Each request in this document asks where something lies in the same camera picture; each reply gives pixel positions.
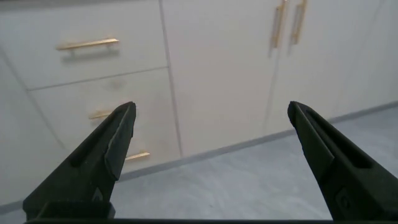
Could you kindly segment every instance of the cabinet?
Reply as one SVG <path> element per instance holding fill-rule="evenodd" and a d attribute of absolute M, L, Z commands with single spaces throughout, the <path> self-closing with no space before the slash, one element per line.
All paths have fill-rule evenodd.
<path fill-rule="evenodd" d="M 263 135 L 280 3 L 162 1 L 184 156 Z"/>
<path fill-rule="evenodd" d="M 30 90 L 166 67 L 159 2 L 0 2 L 0 45 Z M 58 51 L 65 43 L 114 45 Z"/>
<path fill-rule="evenodd" d="M 381 1 L 352 74 L 340 92 L 337 115 L 398 100 L 398 2 Z"/>
<path fill-rule="evenodd" d="M 128 156 L 149 157 L 126 161 L 122 172 L 180 158 L 167 69 L 139 72 L 89 82 L 55 86 L 31 92 L 50 127 L 72 152 L 117 106 L 137 106 L 134 135 Z"/>
<path fill-rule="evenodd" d="M 6 62 L 0 48 L 0 205 L 28 196 L 68 155 Z"/>
<path fill-rule="evenodd" d="M 304 14 L 297 7 L 302 3 L 289 1 L 264 135 L 292 129 L 287 117 L 290 101 L 309 105 L 325 118 L 336 116 L 343 84 L 352 75 L 380 1 L 308 1 Z M 300 26 L 295 44 L 292 34 Z"/>

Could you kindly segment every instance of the drawer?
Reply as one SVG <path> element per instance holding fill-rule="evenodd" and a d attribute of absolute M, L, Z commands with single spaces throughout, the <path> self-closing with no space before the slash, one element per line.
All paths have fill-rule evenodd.
<path fill-rule="evenodd" d="M 45 3 L 0 2 L 0 46 L 28 89 L 167 66 L 158 1 Z M 119 43 L 56 49 L 107 38 Z"/>
<path fill-rule="evenodd" d="M 110 112 L 127 101 L 137 105 L 134 135 L 128 156 L 150 156 L 126 161 L 123 172 L 180 158 L 167 69 L 31 91 L 44 117 L 71 152 Z"/>

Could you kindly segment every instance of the gray floor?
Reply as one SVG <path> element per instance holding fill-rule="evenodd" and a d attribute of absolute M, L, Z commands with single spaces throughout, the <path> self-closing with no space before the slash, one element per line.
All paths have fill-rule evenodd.
<path fill-rule="evenodd" d="M 398 108 L 335 126 L 398 176 Z M 119 218 L 331 219 L 296 136 L 118 183 L 111 201 Z"/>

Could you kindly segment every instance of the cabinet handle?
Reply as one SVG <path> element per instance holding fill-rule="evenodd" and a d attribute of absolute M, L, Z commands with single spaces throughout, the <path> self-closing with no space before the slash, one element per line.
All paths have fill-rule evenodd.
<path fill-rule="evenodd" d="M 130 161 L 130 160 L 133 160 L 133 159 L 142 158 L 142 157 L 146 157 L 146 156 L 149 156 L 149 155 L 150 155 L 149 152 L 142 152 L 142 153 L 138 153 L 138 154 L 135 154 L 135 155 L 126 156 L 125 161 Z"/>
<path fill-rule="evenodd" d="M 276 13 L 277 13 L 276 31 L 275 31 L 275 35 L 272 37 L 272 40 L 274 43 L 274 48 L 278 48 L 278 45 L 279 45 L 279 38 L 280 38 L 280 32 L 281 32 L 281 27 L 282 27 L 282 20 L 284 18 L 286 2 L 287 2 L 287 0 L 282 0 L 282 4 L 278 7 L 276 7 Z"/>
<path fill-rule="evenodd" d="M 97 119 L 97 118 L 103 118 L 107 117 L 112 113 L 112 111 L 98 111 L 91 116 L 88 117 L 88 119 Z"/>
<path fill-rule="evenodd" d="M 307 0 L 302 0 L 302 3 L 297 5 L 297 13 L 300 13 L 300 17 L 298 18 L 297 28 L 292 34 L 293 44 L 299 43 L 301 27 L 303 26 L 305 16 L 305 8 L 307 8 Z"/>
<path fill-rule="evenodd" d="M 57 50 L 73 50 L 82 47 L 93 47 L 97 45 L 109 45 L 109 44 L 117 44 L 119 43 L 118 39 L 115 38 L 108 38 L 103 40 L 94 40 L 89 42 L 79 42 L 74 44 L 61 44 L 57 46 Z"/>

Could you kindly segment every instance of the baseboard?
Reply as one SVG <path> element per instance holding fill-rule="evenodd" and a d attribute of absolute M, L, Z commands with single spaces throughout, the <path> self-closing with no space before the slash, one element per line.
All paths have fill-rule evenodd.
<path fill-rule="evenodd" d="M 342 122 L 342 121 L 347 121 L 347 120 L 351 120 L 351 119 L 355 119 L 355 118 L 359 118 L 368 114 L 372 114 L 375 112 L 379 112 L 379 111 L 383 111 L 383 110 L 387 110 L 390 108 L 395 108 L 398 106 L 398 101 L 392 102 L 392 103 L 388 103 L 386 105 L 381 105 L 381 106 L 377 106 L 377 107 L 373 107 L 370 109 L 366 109 L 366 110 L 361 110 L 358 112 L 354 112 L 354 113 L 350 113 L 350 114 L 346 114 L 343 116 L 338 116 L 335 118 L 331 118 L 329 119 L 329 122 L 331 123 L 338 123 L 338 122 Z M 257 138 L 257 139 L 253 139 L 250 141 L 246 141 L 246 142 L 241 142 L 238 144 L 234 144 L 232 146 L 226 146 L 226 147 L 222 147 L 219 149 L 215 149 L 212 151 L 208 151 L 208 152 L 204 152 L 198 155 L 194 155 L 194 156 L 190 156 L 187 158 L 183 158 L 183 159 L 179 159 L 177 161 L 172 161 L 172 162 L 166 162 L 164 164 L 159 164 L 156 166 L 152 166 L 152 167 L 148 167 L 148 168 L 144 168 L 144 169 L 140 169 L 140 170 L 135 170 L 132 172 L 128 172 L 126 174 L 122 174 L 120 176 L 119 182 L 123 182 L 123 181 L 127 181 L 127 180 L 131 180 L 133 178 L 136 177 L 140 177 L 143 175 L 148 175 L 148 174 L 153 174 L 156 172 L 160 172 L 162 170 L 167 170 L 167 169 L 171 169 L 174 167 L 178 167 L 184 164 L 189 164 L 192 162 L 198 162 L 198 161 L 202 161 L 204 159 L 209 159 L 215 156 L 219 156 L 225 153 L 229 153 L 229 152 L 234 152 L 240 149 L 244 149 L 246 147 L 251 147 L 251 146 L 255 146 L 258 144 L 262 144 L 264 142 L 267 141 L 273 141 L 276 139 L 280 139 L 280 138 L 284 138 L 286 136 L 290 136 L 292 134 L 295 134 L 294 129 L 288 130 L 288 131 L 282 131 L 280 133 L 275 133 L 275 134 L 271 134 L 268 136 L 264 136 L 261 138 Z M 22 208 L 22 201 L 18 201 L 18 202 L 11 202 L 5 205 L 0 205 L 0 215 L 8 213 L 8 212 L 12 212 L 14 210 L 18 210 Z"/>
<path fill-rule="evenodd" d="M 384 111 L 384 110 L 388 110 L 391 108 L 395 108 L 398 106 L 398 101 L 392 102 L 392 103 L 388 103 L 385 105 L 381 105 L 381 106 L 376 106 L 373 108 L 369 108 L 369 109 L 365 109 L 365 110 L 361 110 L 361 111 L 357 111 L 357 112 L 353 112 L 353 113 L 349 113 L 349 114 L 345 114 L 342 116 L 337 116 L 335 118 L 331 118 L 329 119 L 329 122 L 331 123 L 338 123 L 341 121 L 347 121 L 349 119 L 355 119 L 355 118 L 359 118 L 368 114 L 372 114 L 375 112 L 379 112 L 379 111 Z"/>

